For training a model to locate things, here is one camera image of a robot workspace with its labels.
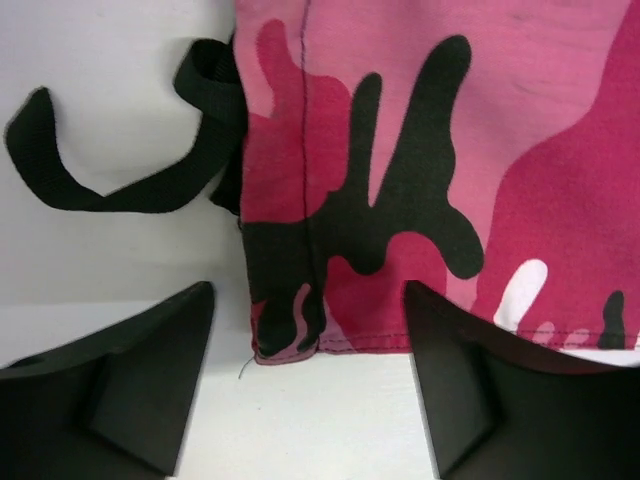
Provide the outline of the pink camouflage trousers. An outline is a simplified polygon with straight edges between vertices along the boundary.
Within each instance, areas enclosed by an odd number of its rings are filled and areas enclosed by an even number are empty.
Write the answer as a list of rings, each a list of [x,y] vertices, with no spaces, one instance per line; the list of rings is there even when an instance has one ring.
[[[178,162],[78,183],[35,90],[19,175],[67,211],[165,213],[212,179],[240,220],[262,364],[409,348],[417,280],[550,349],[639,346],[635,1],[239,1],[174,78]]]

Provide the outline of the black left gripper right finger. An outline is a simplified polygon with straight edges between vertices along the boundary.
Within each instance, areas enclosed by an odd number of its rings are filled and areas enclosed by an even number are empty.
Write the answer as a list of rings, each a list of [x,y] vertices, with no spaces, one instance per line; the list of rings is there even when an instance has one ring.
[[[442,479],[635,479],[639,369],[548,349],[418,281],[404,309]]]

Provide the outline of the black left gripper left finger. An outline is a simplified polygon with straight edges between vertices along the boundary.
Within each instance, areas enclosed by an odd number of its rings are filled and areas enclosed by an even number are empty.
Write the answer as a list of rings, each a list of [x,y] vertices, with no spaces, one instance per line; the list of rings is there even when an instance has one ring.
[[[174,476],[214,309],[213,285],[199,282],[2,368],[2,478]]]

